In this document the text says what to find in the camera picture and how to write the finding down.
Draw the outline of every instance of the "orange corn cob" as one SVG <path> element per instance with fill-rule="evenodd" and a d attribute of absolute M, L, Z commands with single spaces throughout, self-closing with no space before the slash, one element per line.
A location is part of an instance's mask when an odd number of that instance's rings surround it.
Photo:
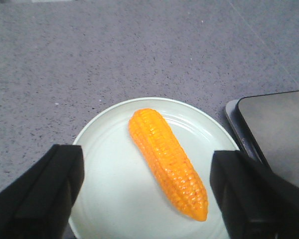
<path fill-rule="evenodd" d="M 207 193 L 166 120 L 152 109 L 134 113 L 130 135 L 171 203 L 198 221 L 207 219 Z"/>

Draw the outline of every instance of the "gray table surface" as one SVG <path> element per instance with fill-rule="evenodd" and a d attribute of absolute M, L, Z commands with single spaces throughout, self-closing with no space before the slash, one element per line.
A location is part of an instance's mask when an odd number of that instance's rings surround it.
<path fill-rule="evenodd" d="M 299 0 L 0 4 L 0 191 L 115 103 L 172 98 L 232 134 L 228 101 L 291 90 Z"/>

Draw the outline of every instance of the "corn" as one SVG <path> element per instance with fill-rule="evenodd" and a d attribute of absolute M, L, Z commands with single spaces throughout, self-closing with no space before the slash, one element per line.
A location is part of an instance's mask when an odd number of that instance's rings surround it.
<path fill-rule="evenodd" d="M 206 189 L 163 116 L 152 109 L 138 110 L 129 121 L 129 132 L 171 203 L 205 221 Z"/>

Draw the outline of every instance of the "plate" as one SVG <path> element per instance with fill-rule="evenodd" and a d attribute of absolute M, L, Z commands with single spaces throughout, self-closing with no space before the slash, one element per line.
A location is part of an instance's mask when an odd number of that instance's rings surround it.
<path fill-rule="evenodd" d="M 128 132 L 139 109 L 160 112 L 201 177 L 208 195 L 207 221 L 178 212 L 165 197 Z M 93 118 L 76 137 L 82 146 L 85 179 L 69 224 L 79 239 L 228 239 L 209 174 L 215 150 L 236 150 L 223 127 L 188 104 L 138 98 Z"/>

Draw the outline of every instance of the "table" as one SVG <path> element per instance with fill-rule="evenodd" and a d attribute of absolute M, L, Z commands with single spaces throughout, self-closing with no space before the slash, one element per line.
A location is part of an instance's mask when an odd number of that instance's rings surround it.
<path fill-rule="evenodd" d="M 291 90 L 299 1 L 0 4 L 0 191 L 115 103 L 183 101 L 233 136 L 228 101 Z"/>

